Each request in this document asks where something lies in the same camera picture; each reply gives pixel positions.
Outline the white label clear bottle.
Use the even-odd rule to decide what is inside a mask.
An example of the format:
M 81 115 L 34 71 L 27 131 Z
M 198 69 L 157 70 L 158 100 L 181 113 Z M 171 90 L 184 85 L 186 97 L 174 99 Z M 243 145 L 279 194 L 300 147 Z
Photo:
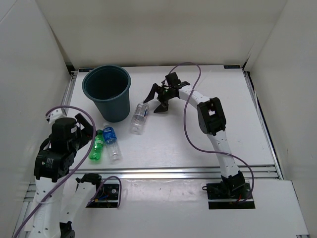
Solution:
M 144 131 L 147 116 L 149 112 L 148 103 L 139 103 L 134 111 L 130 123 L 130 132 L 133 134 L 141 135 Z

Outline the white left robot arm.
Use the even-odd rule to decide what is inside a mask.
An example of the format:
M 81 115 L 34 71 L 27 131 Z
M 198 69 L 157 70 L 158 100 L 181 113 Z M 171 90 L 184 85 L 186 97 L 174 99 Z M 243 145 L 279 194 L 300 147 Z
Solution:
M 52 132 L 40 146 L 35 160 L 34 176 L 36 193 L 31 238 L 73 238 L 72 223 L 81 215 L 90 198 L 103 195 L 104 186 L 98 174 L 84 174 L 76 178 L 76 190 L 63 207 L 65 182 L 71 178 L 70 167 L 77 152 L 86 146 L 96 131 L 78 113 L 74 118 L 59 118 L 52 124 Z

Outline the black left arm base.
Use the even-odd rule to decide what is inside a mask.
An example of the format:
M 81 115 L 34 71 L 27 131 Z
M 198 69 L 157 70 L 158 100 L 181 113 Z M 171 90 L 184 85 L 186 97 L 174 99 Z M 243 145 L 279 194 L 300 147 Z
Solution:
M 121 205 L 122 182 L 117 176 L 110 176 L 101 180 L 96 193 L 89 200 L 86 208 L 118 209 Z

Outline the green plastic soda bottle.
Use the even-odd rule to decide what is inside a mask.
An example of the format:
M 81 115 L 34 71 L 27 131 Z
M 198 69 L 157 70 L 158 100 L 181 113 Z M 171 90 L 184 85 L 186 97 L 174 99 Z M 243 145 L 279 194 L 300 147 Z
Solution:
M 102 160 L 103 148 L 104 148 L 104 137 L 102 130 L 98 129 L 93 143 L 93 147 L 89 154 L 89 159 L 93 163 L 99 163 Z

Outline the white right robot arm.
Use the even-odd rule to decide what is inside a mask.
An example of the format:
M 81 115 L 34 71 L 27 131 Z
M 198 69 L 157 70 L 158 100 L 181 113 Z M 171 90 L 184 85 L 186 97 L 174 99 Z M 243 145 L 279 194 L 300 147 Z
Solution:
M 160 102 L 154 110 L 155 113 L 168 111 L 168 102 L 173 98 L 184 100 L 186 106 L 190 104 L 197 110 L 199 127 L 210 140 L 214 149 L 212 153 L 216 154 L 220 165 L 222 194 L 228 198 L 246 199 L 249 195 L 245 191 L 246 181 L 227 142 L 226 118 L 220 99 L 202 95 L 190 86 L 189 82 L 182 82 L 175 72 L 168 74 L 161 86 L 153 84 L 144 103 L 153 100 L 155 94 Z

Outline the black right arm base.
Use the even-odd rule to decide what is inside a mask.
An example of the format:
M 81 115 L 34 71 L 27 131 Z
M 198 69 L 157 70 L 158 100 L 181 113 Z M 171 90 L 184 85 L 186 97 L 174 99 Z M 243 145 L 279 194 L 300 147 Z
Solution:
M 250 195 L 251 187 L 246 183 L 238 191 L 229 192 L 223 182 L 207 183 L 202 187 L 207 193 L 210 210 L 255 209 L 253 196 Z

